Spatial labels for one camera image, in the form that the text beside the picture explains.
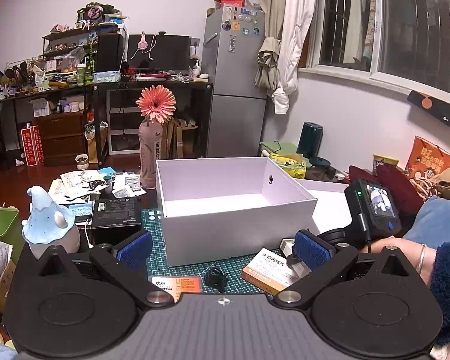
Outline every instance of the green container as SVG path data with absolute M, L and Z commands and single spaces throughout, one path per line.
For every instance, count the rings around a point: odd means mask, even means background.
M 22 237 L 22 224 L 15 207 L 0 207 L 0 241 L 13 246 L 12 260 L 18 263 L 25 240 Z

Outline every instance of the silver refrigerator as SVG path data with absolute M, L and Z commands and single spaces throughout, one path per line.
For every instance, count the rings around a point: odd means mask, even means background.
M 207 157 L 256 156 L 266 90 L 254 85 L 265 13 L 224 5 L 207 17 L 202 73 L 214 83 Z

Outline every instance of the silver bracelet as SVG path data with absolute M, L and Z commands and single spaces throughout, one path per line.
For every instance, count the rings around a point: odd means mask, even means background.
M 425 251 L 427 250 L 427 245 L 422 244 L 422 253 L 420 254 L 420 260 L 416 266 L 416 271 L 420 275 L 422 273 L 423 259 L 425 258 Z

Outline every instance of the cutting mat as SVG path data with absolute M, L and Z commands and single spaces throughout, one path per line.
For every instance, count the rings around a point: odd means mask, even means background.
M 162 237 L 160 212 L 158 209 L 142 210 L 142 227 L 151 232 L 151 237 L 154 241 L 153 251 L 147 259 L 147 272 L 149 276 L 200 276 L 202 291 L 206 293 L 217 293 L 218 291 L 215 288 L 206 286 L 203 282 L 207 270 L 210 267 L 217 266 L 223 273 L 228 273 L 228 282 L 225 287 L 226 292 L 242 294 L 263 292 L 240 277 L 242 269 L 255 257 L 255 254 L 203 264 L 169 267 L 165 255 L 165 244 Z M 273 250 L 273 252 L 280 254 L 279 249 Z

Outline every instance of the blue ceramic figure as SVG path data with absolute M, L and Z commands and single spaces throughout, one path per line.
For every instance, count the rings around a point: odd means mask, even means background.
M 37 185 L 29 188 L 27 194 L 31 196 L 30 217 L 22 221 L 22 235 L 34 256 L 39 259 L 50 245 L 62 245 L 67 253 L 76 253 L 80 233 L 73 212 L 56 204 Z

